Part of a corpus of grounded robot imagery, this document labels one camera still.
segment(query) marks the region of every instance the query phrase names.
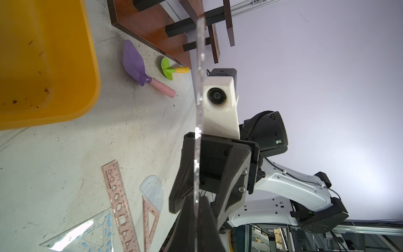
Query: plastic ruler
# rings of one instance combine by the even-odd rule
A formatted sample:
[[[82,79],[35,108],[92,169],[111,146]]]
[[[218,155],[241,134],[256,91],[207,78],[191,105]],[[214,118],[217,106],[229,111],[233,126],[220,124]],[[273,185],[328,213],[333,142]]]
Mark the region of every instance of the plastic ruler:
[[[39,246],[61,252],[113,252],[112,215],[108,208]]]
[[[102,166],[124,252],[140,252],[118,161]]]
[[[155,217],[153,223],[149,222],[149,214]],[[148,252],[151,247],[152,239],[154,238],[155,230],[157,229],[160,212],[154,207],[151,202],[143,196],[143,223],[144,223],[144,251]]]

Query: concrete floor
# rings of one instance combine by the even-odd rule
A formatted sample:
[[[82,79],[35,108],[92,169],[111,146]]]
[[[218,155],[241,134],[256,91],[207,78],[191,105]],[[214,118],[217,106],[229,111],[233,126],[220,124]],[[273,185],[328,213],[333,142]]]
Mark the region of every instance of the concrete floor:
[[[164,205],[150,251],[158,251],[176,216],[168,196],[179,168],[183,135],[194,130],[191,74],[165,79],[162,56],[110,24],[106,0],[86,0],[101,75],[101,94],[86,115],[69,122],[0,132],[0,250],[50,251],[39,244],[110,207],[101,166],[116,159],[141,251],[139,186],[157,175]],[[173,99],[138,85],[122,66],[130,39],[146,73],[176,90]],[[122,244],[114,223],[114,251]]]

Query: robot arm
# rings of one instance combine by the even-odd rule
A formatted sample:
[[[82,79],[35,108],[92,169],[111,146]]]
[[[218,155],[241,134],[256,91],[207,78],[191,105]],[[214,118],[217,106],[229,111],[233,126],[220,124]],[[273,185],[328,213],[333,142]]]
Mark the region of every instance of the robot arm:
[[[339,198],[332,198],[331,183],[325,173],[305,175],[268,159],[261,167],[265,177],[255,184],[255,190],[278,196],[246,201],[229,216],[228,223],[237,227],[247,223],[283,223],[300,225],[305,231],[324,233],[348,217]]]
[[[198,250],[224,251],[218,230],[226,220],[233,227],[268,222],[300,225],[312,233],[331,230],[348,213],[325,188],[331,186],[326,174],[304,175],[263,159],[287,151],[283,120],[279,112],[264,111],[238,125],[236,74],[235,69],[214,69],[204,82],[200,189],[216,193],[216,199],[210,206],[206,197],[199,198]],[[169,195],[169,211],[181,213],[167,252],[194,250],[193,156],[190,132]],[[279,196],[245,202],[254,189]]]

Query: wooden shelf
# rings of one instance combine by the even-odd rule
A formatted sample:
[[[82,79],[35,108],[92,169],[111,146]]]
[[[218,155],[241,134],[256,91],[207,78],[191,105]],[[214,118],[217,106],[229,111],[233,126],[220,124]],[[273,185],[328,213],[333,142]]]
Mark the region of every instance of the wooden shelf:
[[[165,26],[174,21],[159,4],[139,12],[132,0],[107,0],[111,24],[175,62],[191,68],[190,54],[183,50],[185,34],[168,37]]]
[[[202,0],[179,0],[179,3],[189,14],[193,22],[197,23],[198,19],[204,17],[204,8]]]

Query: black camera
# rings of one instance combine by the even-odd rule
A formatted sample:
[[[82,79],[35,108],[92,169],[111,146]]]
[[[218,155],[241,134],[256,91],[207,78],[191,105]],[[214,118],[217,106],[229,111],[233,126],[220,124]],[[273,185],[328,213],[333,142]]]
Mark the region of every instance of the black camera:
[[[223,104],[226,100],[226,95],[224,91],[217,87],[214,87],[208,91],[208,98],[212,103],[220,105]]]

